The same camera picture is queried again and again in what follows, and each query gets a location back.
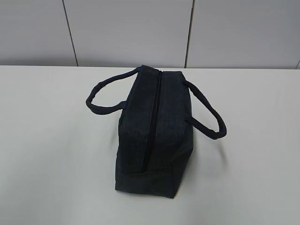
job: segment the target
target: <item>white table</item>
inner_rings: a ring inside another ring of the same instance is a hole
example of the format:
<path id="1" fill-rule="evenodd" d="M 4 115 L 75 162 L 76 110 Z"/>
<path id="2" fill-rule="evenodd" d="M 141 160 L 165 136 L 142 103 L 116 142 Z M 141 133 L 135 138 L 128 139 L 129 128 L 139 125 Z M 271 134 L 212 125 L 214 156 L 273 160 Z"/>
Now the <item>white table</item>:
<path id="1" fill-rule="evenodd" d="M 195 130 L 173 200 L 114 190 L 120 111 L 85 106 L 94 85 L 129 70 L 0 67 L 1 225 L 300 224 L 300 70 L 180 69 L 228 134 L 213 141 Z M 126 99 L 134 79 L 108 85 L 95 103 Z M 195 97 L 192 106 L 217 129 Z"/>

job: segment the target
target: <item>zipper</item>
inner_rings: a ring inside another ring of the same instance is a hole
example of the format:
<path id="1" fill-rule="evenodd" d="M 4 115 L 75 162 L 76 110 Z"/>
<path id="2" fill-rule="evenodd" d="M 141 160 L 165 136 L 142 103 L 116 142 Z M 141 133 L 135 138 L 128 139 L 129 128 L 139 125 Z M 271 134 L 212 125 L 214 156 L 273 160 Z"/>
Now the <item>zipper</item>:
<path id="1" fill-rule="evenodd" d="M 146 151 L 142 163 L 142 172 L 145 172 L 148 163 L 151 157 L 151 154 L 154 150 L 154 144 L 155 144 L 155 138 L 156 138 L 156 131 L 158 126 L 158 111 L 159 111 L 159 104 L 160 104 L 160 92 L 161 92 L 161 78 L 162 78 L 163 72 L 159 71 L 158 78 L 157 78 L 157 88 L 156 88 L 156 94 L 155 94 L 155 101 L 152 109 L 152 115 L 151 115 L 151 122 L 150 122 L 150 129 L 149 129 L 149 137 L 148 137 L 148 143 L 146 146 Z"/>

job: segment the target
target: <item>lunch bag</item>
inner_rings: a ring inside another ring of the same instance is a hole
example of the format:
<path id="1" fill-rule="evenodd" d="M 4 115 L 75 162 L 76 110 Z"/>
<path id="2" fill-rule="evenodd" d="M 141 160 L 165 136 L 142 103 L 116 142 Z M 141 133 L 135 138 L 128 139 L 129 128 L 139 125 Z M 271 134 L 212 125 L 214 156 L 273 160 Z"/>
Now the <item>lunch bag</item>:
<path id="1" fill-rule="evenodd" d="M 113 107 L 92 104 L 104 86 L 136 73 L 126 101 Z M 189 89 L 216 117 L 218 132 L 192 117 Z M 123 192 L 174 198 L 193 151 L 193 126 L 211 139 L 226 135 L 220 115 L 181 71 L 160 71 L 142 65 L 98 83 L 86 105 L 99 115 L 122 110 L 115 189 Z"/>

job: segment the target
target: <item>gray wall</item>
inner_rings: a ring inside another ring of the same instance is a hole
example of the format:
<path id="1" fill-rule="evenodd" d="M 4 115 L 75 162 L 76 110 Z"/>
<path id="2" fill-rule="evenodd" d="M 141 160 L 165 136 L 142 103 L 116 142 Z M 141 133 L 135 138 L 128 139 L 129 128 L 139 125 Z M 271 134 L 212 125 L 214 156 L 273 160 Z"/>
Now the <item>gray wall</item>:
<path id="1" fill-rule="evenodd" d="M 0 0 L 0 65 L 76 65 L 61 0 Z"/>
<path id="2" fill-rule="evenodd" d="M 191 26 L 192 0 L 64 3 L 67 17 L 62 0 L 2 0 L 0 65 L 183 68 L 189 28 L 188 68 L 300 60 L 299 0 L 195 0 Z"/>

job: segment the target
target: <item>bag handle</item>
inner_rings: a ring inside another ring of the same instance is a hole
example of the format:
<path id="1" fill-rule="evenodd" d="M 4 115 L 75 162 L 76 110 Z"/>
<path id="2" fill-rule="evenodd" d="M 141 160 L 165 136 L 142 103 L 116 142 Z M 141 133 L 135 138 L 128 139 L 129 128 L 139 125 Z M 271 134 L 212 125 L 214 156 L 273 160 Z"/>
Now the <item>bag handle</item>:
<path id="1" fill-rule="evenodd" d="M 185 121 L 193 125 L 196 129 L 200 130 L 202 133 L 204 133 L 206 136 L 210 137 L 211 139 L 218 139 L 222 138 L 226 135 L 227 129 L 225 126 L 224 121 L 222 120 L 221 116 L 217 113 L 216 110 L 214 110 L 206 97 L 199 91 L 199 89 L 193 85 L 191 82 L 184 80 L 183 84 L 189 87 L 189 89 L 192 91 L 192 93 L 196 96 L 197 99 L 199 99 L 202 104 L 214 115 L 214 117 L 217 119 L 217 123 L 219 125 L 219 131 L 215 132 L 206 126 L 204 126 L 202 123 L 200 123 L 198 120 L 193 118 L 192 116 L 186 116 Z"/>
<path id="2" fill-rule="evenodd" d="M 122 101 L 120 102 L 119 104 L 115 105 L 115 106 L 112 106 L 112 107 L 103 107 L 103 106 L 97 106 L 97 105 L 94 105 L 92 104 L 92 100 L 93 98 L 96 96 L 96 94 L 106 85 L 108 85 L 109 83 L 112 83 L 114 81 L 117 81 L 117 80 L 121 80 L 121 79 L 125 79 L 127 77 L 130 77 L 134 74 L 136 74 L 137 72 L 140 71 L 140 67 L 137 67 L 135 68 L 134 70 L 130 71 L 130 72 L 127 72 L 127 73 L 124 73 L 124 74 L 121 74 L 121 75 L 117 75 L 117 76 L 113 76 L 111 78 L 108 78 L 107 80 L 105 81 L 102 81 L 100 83 L 98 83 L 92 90 L 92 92 L 90 93 L 90 96 L 86 99 L 85 103 L 86 105 L 89 107 L 89 109 L 95 113 L 95 114 L 98 114 L 98 115 L 107 115 L 107 114 L 110 114 L 110 113 L 113 113 L 117 110 L 120 110 L 120 109 L 126 109 L 127 107 L 127 101 Z"/>

